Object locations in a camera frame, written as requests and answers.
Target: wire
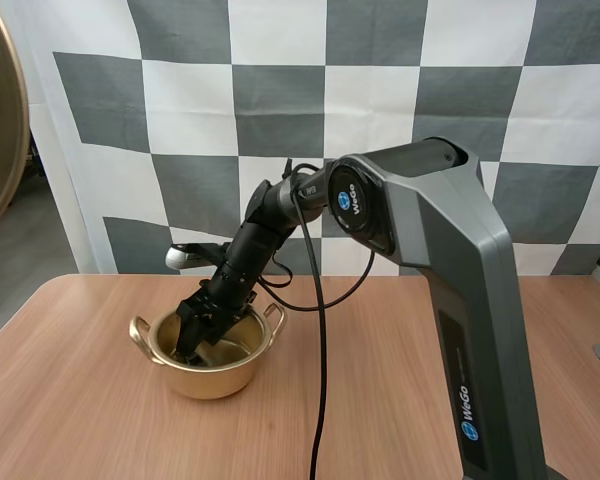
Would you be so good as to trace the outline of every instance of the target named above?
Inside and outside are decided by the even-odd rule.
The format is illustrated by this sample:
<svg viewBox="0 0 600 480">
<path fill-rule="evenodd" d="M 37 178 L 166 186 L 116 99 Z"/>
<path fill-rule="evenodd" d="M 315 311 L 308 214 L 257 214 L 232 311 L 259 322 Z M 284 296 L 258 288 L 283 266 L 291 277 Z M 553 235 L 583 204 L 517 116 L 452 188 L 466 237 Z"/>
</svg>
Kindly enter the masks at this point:
<svg viewBox="0 0 600 480">
<path fill-rule="evenodd" d="M 291 173 L 291 185 L 294 185 L 294 173 L 297 172 L 302 165 L 296 166 Z M 315 480 L 316 467 L 318 464 L 318 450 L 320 449 L 320 439 L 322 438 L 322 428 L 324 427 L 324 413 L 327 404 L 327 314 L 324 305 L 324 297 L 322 295 L 322 285 L 320 283 L 320 273 L 318 272 L 318 263 L 316 262 L 316 254 L 313 251 L 311 236 L 307 228 L 307 222 L 304 219 L 304 213 L 298 202 L 297 190 L 292 187 L 291 198 L 298 212 L 304 242 L 307 245 L 307 254 L 309 255 L 309 263 L 311 264 L 311 272 L 313 273 L 313 282 L 316 287 L 316 298 L 318 300 L 318 314 L 320 316 L 320 405 L 318 407 L 318 423 L 316 425 L 316 434 L 313 438 L 313 447 L 311 449 L 311 466 L 309 468 L 309 479 Z"/>
<path fill-rule="evenodd" d="M 289 267 L 287 267 L 286 265 L 284 265 L 283 263 L 280 263 L 276 260 L 276 254 L 278 252 L 273 254 L 273 257 L 271 257 L 271 261 L 280 269 L 284 270 L 284 272 L 289 275 L 289 280 L 287 280 L 286 282 L 283 283 L 275 283 L 275 282 L 270 282 L 268 281 L 266 278 L 264 278 L 262 275 L 260 275 L 258 277 L 258 283 L 260 285 L 262 285 L 263 288 L 265 288 L 268 292 L 271 292 L 271 290 L 269 290 L 267 288 L 267 286 L 269 287 L 273 287 L 273 288 L 284 288 L 284 287 L 288 287 L 291 284 L 291 280 L 293 280 L 293 272 L 291 271 L 291 269 Z M 269 293 L 269 295 L 271 296 L 276 296 L 274 293 Z"/>
<path fill-rule="evenodd" d="M 358 281 L 345 293 L 343 294 L 341 297 L 337 298 L 336 300 L 329 302 L 327 304 L 325 304 L 324 308 L 331 308 L 334 307 L 336 305 L 338 305 L 339 303 L 343 302 L 344 300 L 346 300 L 347 298 L 349 298 L 353 292 L 355 292 L 358 287 L 360 285 L 362 285 L 362 282 L 364 282 L 364 280 L 367 278 L 367 276 L 369 275 L 369 272 L 371 271 L 371 267 L 373 266 L 373 261 L 375 259 L 375 252 L 373 252 L 373 250 L 371 251 L 371 254 L 369 255 L 369 261 L 367 262 L 367 266 L 364 269 L 364 272 L 362 272 L 362 275 L 360 276 L 360 278 L 358 279 Z M 279 304 L 283 305 L 284 307 L 288 308 L 289 310 L 294 310 L 296 312 L 317 312 L 318 311 L 318 307 L 299 307 L 297 305 L 292 305 L 289 302 L 287 302 L 286 300 L 280 298 L 275 292 L 273 292 L 267 285 L 269 282 L 267 282 L 266 280 L 264 280 L 264 278 L 260 277 L 258 279 L 258 283 L 260 284 L 260 286 L 264 289 L 265 292 L 267 292 L 269 295 L 271 295 L 271 297 L 278 302 Z"/>
</svg>

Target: robotic arm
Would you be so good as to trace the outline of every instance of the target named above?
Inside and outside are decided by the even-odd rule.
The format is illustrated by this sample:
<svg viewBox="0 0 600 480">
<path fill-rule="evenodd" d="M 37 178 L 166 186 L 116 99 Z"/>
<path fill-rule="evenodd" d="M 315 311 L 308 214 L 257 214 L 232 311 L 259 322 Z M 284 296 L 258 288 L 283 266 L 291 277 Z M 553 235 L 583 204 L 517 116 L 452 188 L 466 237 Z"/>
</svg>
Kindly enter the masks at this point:
<svg viewBox="0 0 600 480">
<path fill-rule="evenodd" d="M 176 351 L 189 359 L 240 320 L 258 277 L 300 223 L 297 188 L 307 221 L 326 206 L 356 241 L 427 278 L 464 478 L 561 478 L 545 465 L 513 246 L 477 157 L 429 138 L 347 155 L 312 175 L 290 173 L 260 184 L 230 245 L 172 246 L 173 268 L 218 267 L 178 307 Z"/>
</svg>

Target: pot handle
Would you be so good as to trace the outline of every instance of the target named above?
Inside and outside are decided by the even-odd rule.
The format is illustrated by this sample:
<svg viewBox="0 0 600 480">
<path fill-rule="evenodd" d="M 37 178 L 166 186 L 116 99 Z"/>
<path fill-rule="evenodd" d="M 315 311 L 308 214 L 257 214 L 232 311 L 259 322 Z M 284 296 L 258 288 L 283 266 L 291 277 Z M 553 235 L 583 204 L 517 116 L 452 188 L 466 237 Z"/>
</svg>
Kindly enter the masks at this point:
<svg viewBox="0 0 600 480">
<path fill-rule="evenodd" d="M 275 302 L 272 303 L 271 305 L 269 305 L 265 309 L 265 311 L 264 311 L 265 318 L 267 318 L 267 320 L 268 320 L 269 316 L 271 316 L 271 314 L 274 312 L 274 310 L 276 310 L 278 313 L 280 313 L 280 320 L 278 320 L 278 324 L 276 325 L 276 328 L 273 329 L 273 333 L 271 334 L 271 340 L 269 340 L 269 345 L 267 345 L 266 350 L 269 350 L 271 348 L 271 346 L 274 344 L 274 342 L 280 335 L 280 332 L 282 331 L 284 326 L 287 324 L 287 312 L 285 312 L 284 308 L 282 308 L 280 305 L 278 305 Z"/>
<path fill-rule="evenodd" d="M 131 320 L 131 323 L 129 324 L 129 336 L 131 337 L 131 340 L 133 340 L 133 343 L 135 343 L 138 346 L 140 351 L 142 353 L 144 353 L 149 360 L 151 360 L 153 363 L 156 363 L 158 365 L 164 365 L 162 360 L 160 360 L 151 351 L 151 349 L 149 348 L 149 345 L 147 345 L 147 342 L 144 340 L 144 338 L 142 337 L 142 334 L 140 333 L 141 329 L 144 330 L 145 332 L 148 332 L 149 328 L 150 328 L 150 326 L 144 318 L 134 317 Z"/>
</svg>

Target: gold pot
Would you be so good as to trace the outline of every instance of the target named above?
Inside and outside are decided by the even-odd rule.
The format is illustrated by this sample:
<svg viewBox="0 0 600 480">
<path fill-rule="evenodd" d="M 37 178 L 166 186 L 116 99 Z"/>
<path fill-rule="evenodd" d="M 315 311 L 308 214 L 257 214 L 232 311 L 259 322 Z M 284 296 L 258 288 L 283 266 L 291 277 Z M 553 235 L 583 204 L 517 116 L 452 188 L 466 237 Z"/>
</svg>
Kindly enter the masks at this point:
<svg viewBox="0 0 600 480">
<path fill-rule="evenodd" d="M 267 319 L 274 311 L 280 314 L 280 319 L 272 331 Z M 180 332 L 180 317 L 175 312 L 151 326 L 135 317 L 129 325 L 129 335 L 149 360 L 160 365 L 172 390 L 187 397 L 208 400 L 231 395 L 251 381 L 286 320 L 284 309 L 277 303 L 269 305 L 264 314 L 247 307 L 247 315 L 216 345 L 203 342 L 196 350 L 211 366 L 190 366 L 171 357 Z M 147 341 L 141 330 L 148 332 Z"/>
</svg>

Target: checkered backdrop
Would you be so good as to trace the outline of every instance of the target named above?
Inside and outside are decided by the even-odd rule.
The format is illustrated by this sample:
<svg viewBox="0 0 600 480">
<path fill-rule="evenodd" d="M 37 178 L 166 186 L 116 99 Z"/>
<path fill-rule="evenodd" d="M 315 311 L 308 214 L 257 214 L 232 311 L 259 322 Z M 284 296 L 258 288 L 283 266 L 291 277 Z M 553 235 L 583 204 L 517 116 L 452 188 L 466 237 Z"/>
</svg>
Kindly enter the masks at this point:
<svg viewBox="0 0 600 480">
<path fill-rule="evenodd" d="M 230 239 L 287 156 L 432 135 L 480 155 L 521 274 L 600 254 L 600 0 L 21 3 L 102 272 L 177 274 L 168 245 Z M 328 214 L 310 231 L 322 274 L 361 273 Z M 299 231 L 279 257 L 309 273 Z"/>
</svg>

